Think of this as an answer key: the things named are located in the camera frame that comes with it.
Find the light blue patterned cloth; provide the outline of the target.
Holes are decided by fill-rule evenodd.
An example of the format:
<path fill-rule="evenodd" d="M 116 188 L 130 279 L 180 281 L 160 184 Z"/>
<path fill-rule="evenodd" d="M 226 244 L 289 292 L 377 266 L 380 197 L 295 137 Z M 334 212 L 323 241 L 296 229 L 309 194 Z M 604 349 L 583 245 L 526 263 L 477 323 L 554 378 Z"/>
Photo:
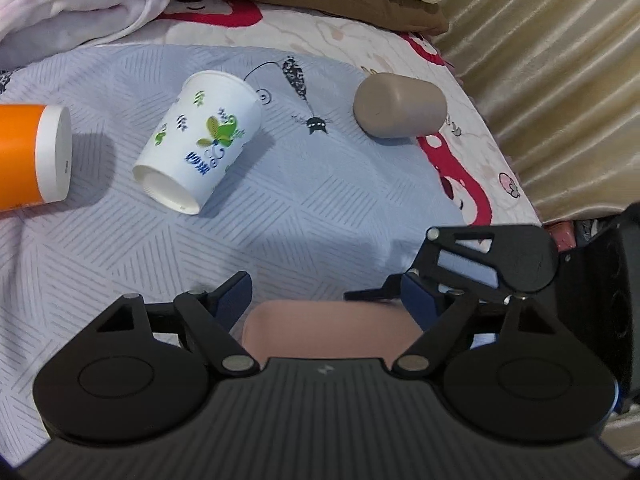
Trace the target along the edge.
<path fill-rule="evenodd" d="M 220 70 L 265 122 L 195 216 L 146 196 L 132 167 L 186 80 Z M 430 226 L 489 224 L 495 207 L 458 152 L 375 141 L 352 116 L 364 73 L 266 49 L 97 47 L 3 72 L 6 104 L 70 111 L 64 202 L 1 217 L 1 453 L 47 439 L 35 374 L 114 299 L 169 300 L 239 270 L 259 300 L 335 299 L 404 266 Z"/>

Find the pink tumbler cup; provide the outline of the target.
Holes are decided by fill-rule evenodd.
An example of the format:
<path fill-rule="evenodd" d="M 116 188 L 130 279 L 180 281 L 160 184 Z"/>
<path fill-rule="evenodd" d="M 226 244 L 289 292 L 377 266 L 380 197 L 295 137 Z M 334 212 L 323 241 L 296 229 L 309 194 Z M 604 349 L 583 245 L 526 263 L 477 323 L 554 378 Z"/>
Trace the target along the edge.
<path fill-rule="evenodd" d="M 422 334 L 396 302 L 271 300 L 247 315 L 241 341 L 262 364 L 271 358 L 381 358 L 392 364 Z"/>

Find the white paper cup green print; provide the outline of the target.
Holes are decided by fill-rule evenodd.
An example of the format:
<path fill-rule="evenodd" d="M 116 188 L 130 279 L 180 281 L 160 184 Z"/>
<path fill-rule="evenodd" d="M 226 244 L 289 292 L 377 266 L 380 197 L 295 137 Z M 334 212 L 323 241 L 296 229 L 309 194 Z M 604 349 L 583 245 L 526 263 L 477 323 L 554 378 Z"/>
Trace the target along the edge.
<path fill-rule="evenodd" d="M 157 203 L 199 214 L 263 114 L 245 80 L 218 70 L 191 75 L 134 164 L 134 180 Z"/>

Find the beige curtain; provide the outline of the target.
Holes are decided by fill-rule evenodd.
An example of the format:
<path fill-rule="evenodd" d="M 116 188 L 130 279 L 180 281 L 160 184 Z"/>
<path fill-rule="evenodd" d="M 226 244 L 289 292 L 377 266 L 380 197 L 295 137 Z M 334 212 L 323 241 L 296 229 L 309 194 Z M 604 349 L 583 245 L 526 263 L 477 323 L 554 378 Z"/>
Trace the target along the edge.
<path fill-rule="evenodd" d="M 438 40 L 542 221 L 639 205 L 639 0 L 445 0 Z M 603 439 L 639 454 L 639 400 Z"/>

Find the cartoon bear bed sheet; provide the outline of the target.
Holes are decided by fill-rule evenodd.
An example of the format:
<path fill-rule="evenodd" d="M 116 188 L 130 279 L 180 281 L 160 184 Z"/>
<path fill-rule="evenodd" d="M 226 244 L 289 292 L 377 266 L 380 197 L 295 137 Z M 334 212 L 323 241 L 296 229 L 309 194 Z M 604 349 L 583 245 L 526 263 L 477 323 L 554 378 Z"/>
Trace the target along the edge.
<path fill-rule="evenodd" d="M 439 53 L 420 35 L 388 32 L 347 18 L 239 0 L 174 2 L 139 32 L 157 44 L 265 47 L 334 58 L 367 74 L 431 82 L 446 96 L 438 131 L 419 139 L 466 223 L 535 223 L 533 205 L 480 113 Z"/>

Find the taupe brown cup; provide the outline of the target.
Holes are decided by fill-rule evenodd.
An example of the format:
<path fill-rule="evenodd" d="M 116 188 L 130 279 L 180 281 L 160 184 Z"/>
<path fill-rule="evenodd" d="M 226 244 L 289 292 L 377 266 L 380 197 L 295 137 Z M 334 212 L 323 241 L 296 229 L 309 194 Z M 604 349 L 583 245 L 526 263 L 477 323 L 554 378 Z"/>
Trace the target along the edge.
<path fill-rule="evenodd" d="M 444 92 L 431 82 L 378 73 L 358 86 L 352 110 L 369 136 L 403 139 L 438 131 L 447 118 L 448 105 Z"/>

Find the orange paper cup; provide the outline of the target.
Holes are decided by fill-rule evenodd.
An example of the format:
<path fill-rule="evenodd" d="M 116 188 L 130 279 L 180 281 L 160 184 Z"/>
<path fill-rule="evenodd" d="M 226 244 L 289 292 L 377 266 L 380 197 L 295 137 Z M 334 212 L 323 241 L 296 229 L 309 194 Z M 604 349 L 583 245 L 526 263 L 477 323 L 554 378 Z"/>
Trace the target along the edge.
<path fill-rule="evenodd" d="M 1 209 L 65 200 L 72 173 L 72 125 L 64 106 L 1 107 Z"/>

